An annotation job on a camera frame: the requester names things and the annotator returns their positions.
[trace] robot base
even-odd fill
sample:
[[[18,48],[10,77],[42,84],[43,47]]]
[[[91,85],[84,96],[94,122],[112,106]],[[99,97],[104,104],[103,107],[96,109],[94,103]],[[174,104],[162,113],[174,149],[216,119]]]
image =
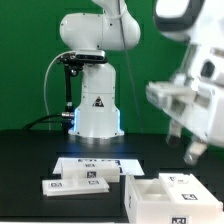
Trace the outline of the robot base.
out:
[[[81,142],[90,145],[107,145],[111,143],[120,143],[123,142],[124,135],[119,135],[111,138],[91,138],[91,137],[82,137],[79,135],[69,135],[69,139],[76,142]]]

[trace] black cable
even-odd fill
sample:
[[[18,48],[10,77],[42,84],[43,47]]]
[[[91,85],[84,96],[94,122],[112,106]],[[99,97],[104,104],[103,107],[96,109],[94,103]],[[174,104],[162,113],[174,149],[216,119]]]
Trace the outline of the black cable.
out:
[[[25,125],[25,126],[22,128],[22,130],[29,130],[29,129],[31,129],[34,125],[36,125],[36,124],[38,124],[38,123],[41,123],[41,122],[43,122],[43,121],[45,121],[45,120],[48,120],[48,119],[50,119],[50,118],[53,118],[53,117],[61,117],[61,114],[50,114],[50,115],[41,117],[41,118],[39,118],[39,119],[37,119],[37,120],[35,120],[35,121],[33,121],[33,122],[31,122],[31,123]]]
[[[121,15],[120,0],[118,0],[118,14]],[[130,76],[130,80],[131,80],[131,84],[132,84],[132,91],[133,91],[133,95],[134,95],[135,106],[136,106],[137,115],[138,115],[139,128],[140,128],[141,133],[143,134],[144,131],[143,131],[142,115],[141,115],[141,110],[139,107],[138,96],[137,96],[135,82],[134,82],[134,78],[133,78],[133,74],[132,74],[131,62],[130,62],[129,54],[127,51],[127,46],[125,43],[125,35],[124,35],[124,27],[123,27],[122,18],[120,18],[119,21],[120,21],[120,26],[121,26],[121,35],[122,35],[124,49],[125,49],[125,55],[126,55],[126,61],[127,61],[127,65],[128,65],[129,76]]]

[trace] white plastic part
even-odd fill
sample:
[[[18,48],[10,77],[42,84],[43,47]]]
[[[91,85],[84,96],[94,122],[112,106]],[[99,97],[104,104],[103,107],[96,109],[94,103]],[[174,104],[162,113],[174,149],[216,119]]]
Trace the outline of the white plastic part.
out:
[[[125,207],[129,222],[136,224],[224,223],[223,204],[193,175],[126,176]]]
[[[109,64],[85,65],[81,104],[69,134],[86,139],[123,136],[120,111],[115,106],[115,69]]]
[[[187,91],[185,86],[182,90],[178,88],[171,83],[150,83],[147,87],[148,100],[157,103],[166,114],[205,143],[223,147],[224,126],[220,125],[220,121],[224,120],[224,88],[206,82],[199,83],[197,92],[189,87]]]
[[[178,18],[184,15],[189,0],[159,0],[156,5],[156,13],[163,18]]]
[[[108,183],[120,181],[120,169],[114,162],[74,162],[66,161],[61,164],[62,179],[99,178],[103,177]]]
[[[140,39],[140,28],[127,11],[124,0],[120,1],[121,15],[117,0],[94,0],[104,14],[68,14],[61,22],[60,35],[63,42],[72,50],[124,50],[119,19],[122,19],[127,49],[135,47]]]
[[[59,174],[61,175],[61,168],[62,163],[73,163],[73,162],[114,162],[119,169],[120,169],[120,175],[135,175],[135,176],[143,176],[144,172],[139,164],[139,161],[136,159],[112,159],[112,158],[66,158],[66,157],[59,157],[58,161],[55,165],[53,174]]]
[[[109,185],[103,178],[78,178],[66,180],[43,180],[43,194],[63,196],[75,194],[93,194],[109,192]]]

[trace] green backdrop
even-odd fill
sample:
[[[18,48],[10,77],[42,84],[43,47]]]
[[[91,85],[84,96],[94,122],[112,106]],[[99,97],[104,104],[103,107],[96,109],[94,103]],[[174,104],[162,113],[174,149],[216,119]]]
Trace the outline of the green backdrop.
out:
[[[141,27],[139,45],[129,51],[145,133],[166,133],[169,118],[149,104],[145,86],[150,80],[168,80],[179,67],[186,46],[161,36],[153,24],[155,1],[126,0]],[[91,0],[7,0],[0,2],[0,129],[19,129],[46,115],[43,83],[49,63],[67,51],[59,24],[68,13],[101,13]],[[124,52],[107,52],[117,71],[116,105],[125,132],[140,132]],[[74,105],[80,102],[81,76],[72,80]],[[54,65],[48,81],[51,113],[64,110],[63,66]]]

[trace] printed label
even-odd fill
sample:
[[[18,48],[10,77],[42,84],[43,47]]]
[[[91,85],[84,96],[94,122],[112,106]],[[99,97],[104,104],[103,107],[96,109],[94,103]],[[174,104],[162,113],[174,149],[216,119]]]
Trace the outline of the printed label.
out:
[[[171,181],[174,181],[174,180],[175,180],[175,177],[170,177],[170,180],[171,180]]]
[[[86,177],[87,178],[96,178],[96,171],[88,171]]]
[[[62,187],[62,183],[51,183],[51,187]]]
[[[182,194],[184,200],[198,200],[194,194]]]
[[[172,217],[171,224],[188,224],[187,217]]]
[[[91,181],[88,181],[90,185],[97,185],[97,184],[100,184],[99,181],[97,180],[91,180]]]
[[[129,208],[131,209],[131,195],[129,195]]]
[[[85,164],[86,167],[95,167],[95,164]]]

